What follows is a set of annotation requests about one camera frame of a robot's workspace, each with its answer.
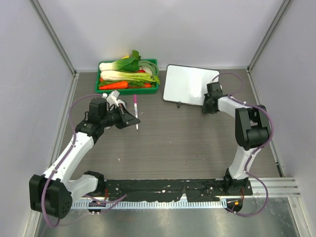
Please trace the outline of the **small whiteboard with black frame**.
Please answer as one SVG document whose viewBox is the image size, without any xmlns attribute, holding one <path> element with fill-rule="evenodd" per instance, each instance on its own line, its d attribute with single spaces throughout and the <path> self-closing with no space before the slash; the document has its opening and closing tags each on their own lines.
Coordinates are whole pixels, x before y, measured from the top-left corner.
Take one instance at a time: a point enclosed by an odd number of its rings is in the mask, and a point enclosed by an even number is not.
<svg viewBox="0 0 316 237">
<path fill-rule="evenodd" d="M 170 64 L 166 68 L 163 99 L 201 106 L 207 93 L 206 85 L 212 79 L 218 81 L 218 75 L 218 70 Z"/>
</svg>

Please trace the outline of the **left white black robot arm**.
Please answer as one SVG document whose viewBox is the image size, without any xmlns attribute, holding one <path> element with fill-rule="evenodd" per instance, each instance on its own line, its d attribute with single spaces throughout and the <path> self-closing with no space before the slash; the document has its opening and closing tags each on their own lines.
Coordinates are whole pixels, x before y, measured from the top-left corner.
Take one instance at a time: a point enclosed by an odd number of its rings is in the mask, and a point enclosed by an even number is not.
<svg viewBox="0 0 316 237">
<path fill-rule="evenodd" d="M 86 194 L 100 197 L 106 189 L 103 174 L 87 171 L 71 181 L 73 172 L 105 129 L 112 126 L 123 129 L 141 122 L 115 96 L 91 98 L 84 119 L 72 126 L 72 138 L 58 159 L 42 175 L 35 174 L 29 180 L 30 208 L 46 217 L 63 219 L 77 199 Z"/>
</svg>

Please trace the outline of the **pink white marker pen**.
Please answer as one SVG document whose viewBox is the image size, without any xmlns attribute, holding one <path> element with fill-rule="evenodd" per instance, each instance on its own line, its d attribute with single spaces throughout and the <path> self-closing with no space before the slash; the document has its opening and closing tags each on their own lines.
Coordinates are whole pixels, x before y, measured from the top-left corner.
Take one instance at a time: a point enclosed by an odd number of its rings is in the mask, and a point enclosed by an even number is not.
<svg viewBox="0 0 316 237">
<path fill-rule="evenodd" d="M 133 100 L 134 100 L 134 111 L 135 111 L 135 117 L 138 119 L 138 106 L 137 106 L 137 95 L 133 95 Z M 138 131 L 139 125 L 136 124 L 136 131 Z"/>
</svg>

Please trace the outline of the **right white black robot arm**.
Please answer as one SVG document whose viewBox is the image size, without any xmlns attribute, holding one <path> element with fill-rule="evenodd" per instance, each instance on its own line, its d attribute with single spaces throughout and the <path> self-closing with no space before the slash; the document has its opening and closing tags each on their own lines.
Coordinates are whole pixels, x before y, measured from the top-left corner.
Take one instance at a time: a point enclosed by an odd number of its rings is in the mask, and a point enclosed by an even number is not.
<svg viewBox="0 0 316 237">
<path fill-rule="evenodd" d="M 219 82 L 208 83 L 206 87 L 202 112 L 224 112 L 235 119 L 237 151 L 222 186 L 225 193 L 234 195 L 247 186 L 253 160 L 271 136 L 269 117 L 264 106 L 250 106 L 231 95 L 224 95 Z"/>
</svg>

